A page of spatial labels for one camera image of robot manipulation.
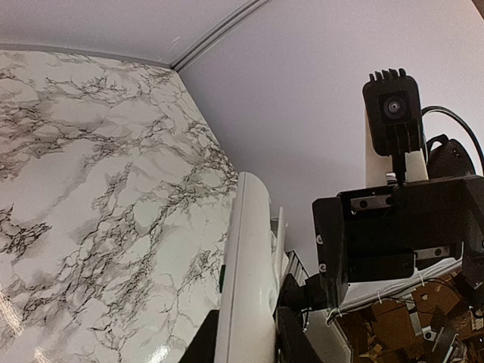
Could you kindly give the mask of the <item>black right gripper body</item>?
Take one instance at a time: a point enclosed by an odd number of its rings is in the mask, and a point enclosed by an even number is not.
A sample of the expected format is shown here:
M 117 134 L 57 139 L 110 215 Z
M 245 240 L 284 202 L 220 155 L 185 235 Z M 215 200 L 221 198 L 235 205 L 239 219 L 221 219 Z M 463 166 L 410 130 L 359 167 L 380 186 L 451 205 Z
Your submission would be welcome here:
M 467 176 L 342 192 L 348 279 L 409 278 L 444 258 L 483 280 L 483 178 Z

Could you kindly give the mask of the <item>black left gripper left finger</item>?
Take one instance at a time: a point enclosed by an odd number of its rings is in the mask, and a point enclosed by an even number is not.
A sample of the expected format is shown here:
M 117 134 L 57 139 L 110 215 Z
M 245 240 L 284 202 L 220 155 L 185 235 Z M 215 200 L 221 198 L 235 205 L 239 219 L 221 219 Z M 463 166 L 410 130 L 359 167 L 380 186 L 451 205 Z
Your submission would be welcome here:
M 211 310 L 196 332 L 183 355 L 183 363 L 213 363 L 216 352 L 216 337 L 219 310 Z

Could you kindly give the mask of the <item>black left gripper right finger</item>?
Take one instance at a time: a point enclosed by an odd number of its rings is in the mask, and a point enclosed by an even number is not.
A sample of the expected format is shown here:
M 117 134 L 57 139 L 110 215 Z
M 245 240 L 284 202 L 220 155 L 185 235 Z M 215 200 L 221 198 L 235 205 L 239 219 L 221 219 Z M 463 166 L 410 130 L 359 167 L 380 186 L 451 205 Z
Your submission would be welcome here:
M 288 307 L 278 307 L 278 348 L 279 362 L 322 363 Z

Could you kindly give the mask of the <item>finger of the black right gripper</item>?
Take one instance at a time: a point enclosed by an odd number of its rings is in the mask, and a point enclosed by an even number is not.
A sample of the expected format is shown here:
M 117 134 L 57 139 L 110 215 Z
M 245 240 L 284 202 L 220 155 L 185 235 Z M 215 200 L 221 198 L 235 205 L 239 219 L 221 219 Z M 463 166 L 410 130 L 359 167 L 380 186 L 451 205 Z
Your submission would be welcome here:
M 343 203 L 340 196 L 312 203 L 321 286 L 327 307 L 341 307 L 348 291 L 349 269 Z

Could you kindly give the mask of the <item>white remote control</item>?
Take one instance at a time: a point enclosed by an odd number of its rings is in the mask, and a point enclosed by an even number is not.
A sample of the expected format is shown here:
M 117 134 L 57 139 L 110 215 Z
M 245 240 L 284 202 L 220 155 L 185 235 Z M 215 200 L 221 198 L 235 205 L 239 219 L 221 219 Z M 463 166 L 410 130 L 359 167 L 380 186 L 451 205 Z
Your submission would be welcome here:
M 275 361 L 278 280 L 272 261 L 270 198 L 249 172 L 238 177 L 231 211 L 216 334 L 216 362 Z

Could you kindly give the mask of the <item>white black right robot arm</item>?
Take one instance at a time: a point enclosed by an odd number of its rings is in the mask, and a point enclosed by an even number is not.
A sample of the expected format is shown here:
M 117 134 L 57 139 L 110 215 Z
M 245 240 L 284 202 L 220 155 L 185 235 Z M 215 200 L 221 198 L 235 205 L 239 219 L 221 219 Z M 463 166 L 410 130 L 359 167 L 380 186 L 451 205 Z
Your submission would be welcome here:
M 423 140 L 422 113 L 398 101 L 368 108 L 370 149 L 389 158 L 396 183 L 380 172 L 373 187 L 312 204 L 312 308 L 339 307 L 350 283 L 410 278 L 446 258 L 461 260 L 471 288 L 483 282 L 483 179 L 458 141 Z

